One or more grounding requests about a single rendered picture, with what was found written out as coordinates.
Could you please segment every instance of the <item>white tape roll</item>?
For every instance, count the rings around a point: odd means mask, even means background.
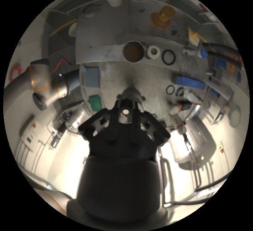
[[[156,50],[156,54],[153,54],[153,53],[151,52],[152,49]],[[150,58],[156,59],[156,58],[158,58],[158,57],[160,56],[160,53],[161,53],[161,52],[160,52],[160,48],[159,48],[159,47],[157,47],[157,46],[155,46],[155,45],[152,45],[152,46],[149,46],[149,47],[148,47],[147,53],[148,53],[148,56],[149,56]]]

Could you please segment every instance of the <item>red wire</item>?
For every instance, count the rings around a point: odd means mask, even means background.
[[[60,63],[61,63],[62,61],[64,61],[64,62],[66,62],[67,64],[69,64],[65,59],[62,58],[62,59],[60,60],[60,62],[58,63],[58,65],[56,66],[55,70],[59,67],[59,65],[60,65]]]

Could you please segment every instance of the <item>blue bottle cap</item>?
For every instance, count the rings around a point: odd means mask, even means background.
[[[207,54],[206,54],[206,50],[205,49],[201,50],[201,56],[202,56],[203,59],[206,58]]]

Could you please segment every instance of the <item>cable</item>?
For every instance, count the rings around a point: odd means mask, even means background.
[[[60,62],[58,63],[58,65],[56,66],[55,70],[52,71],[50,74],[52,74],[52,73],[54,73],[54,72],[56,71],[56,69],[59,67],[59,65],[60,65],[60,63],[61,63],[62,61],[66,62],[70,67],[73,67],[72,64],[68,63],[65,59],[62,58],[62,59],[60,60]]]

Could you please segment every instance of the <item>green cloth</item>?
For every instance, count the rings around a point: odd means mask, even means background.
[[[93,111],[102,110],[101,99],[100,96],[91,96],[89,97],[88,103],[90,103]]]

